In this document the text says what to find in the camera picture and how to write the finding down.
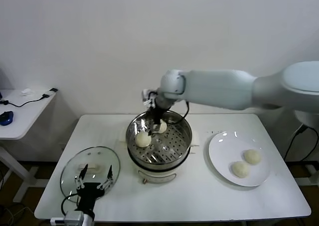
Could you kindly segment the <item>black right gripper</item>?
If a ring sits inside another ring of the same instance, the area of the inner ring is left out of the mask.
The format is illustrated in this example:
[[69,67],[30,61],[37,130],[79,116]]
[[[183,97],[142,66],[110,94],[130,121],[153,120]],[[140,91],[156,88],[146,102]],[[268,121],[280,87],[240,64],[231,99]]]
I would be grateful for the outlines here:
[[154,125],[149,126],[148,136],[152,136],[155,133],[159,133],[160,120],[166,111],[167,109],[163,109],[156,104],[150,107],[149,112]]

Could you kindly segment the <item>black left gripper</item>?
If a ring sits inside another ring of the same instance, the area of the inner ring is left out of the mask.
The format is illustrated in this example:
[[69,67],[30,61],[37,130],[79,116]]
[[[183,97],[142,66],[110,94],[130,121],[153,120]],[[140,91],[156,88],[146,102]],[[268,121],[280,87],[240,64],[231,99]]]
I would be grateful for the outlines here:
[[102,197],[106,188],[109,188],[113,184],[113,170],[112,165],[109,168],[106,180],[99,184],[97,182],[84,183],[83,180],[88,170],[88,164],[80,171],[79,176],[75,176],[74,180],[77,185],[77,195],[80,197],[80,201],[77,205],[78,211],[93,211],[95,202],[98,198]]

